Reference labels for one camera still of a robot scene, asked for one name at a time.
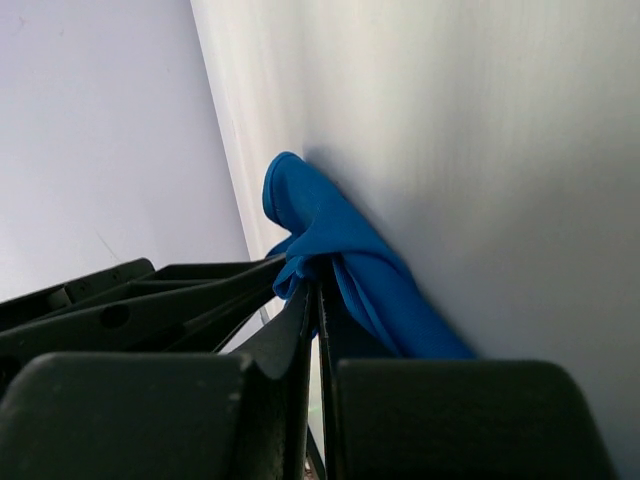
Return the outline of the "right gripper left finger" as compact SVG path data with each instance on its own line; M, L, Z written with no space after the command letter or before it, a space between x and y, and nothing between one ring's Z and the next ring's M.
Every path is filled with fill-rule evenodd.
M313 290L223 355L48 353L1 403L5 479L299 479Z

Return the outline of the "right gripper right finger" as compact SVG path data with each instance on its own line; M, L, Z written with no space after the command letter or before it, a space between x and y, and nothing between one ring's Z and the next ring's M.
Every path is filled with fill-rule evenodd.
M331 479L613 479L587 402L541 361L394 357L317 290Z

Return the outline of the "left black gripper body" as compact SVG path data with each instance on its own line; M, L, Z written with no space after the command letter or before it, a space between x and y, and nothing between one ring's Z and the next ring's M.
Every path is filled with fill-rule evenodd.
M214 352L270 301L285 259L174 264L140 258L1 305L1 377L52 352Z

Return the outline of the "blue cloth napkin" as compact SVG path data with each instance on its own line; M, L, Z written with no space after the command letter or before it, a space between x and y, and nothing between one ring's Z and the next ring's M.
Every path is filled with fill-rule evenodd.
M262 191L265 215L287 230L273 247L285 265L273 283L289 299L304 280L330 264L352 318L396 355L471 359L472 349L421 295L406 264L367 219L318 169L282 152L269 165Z

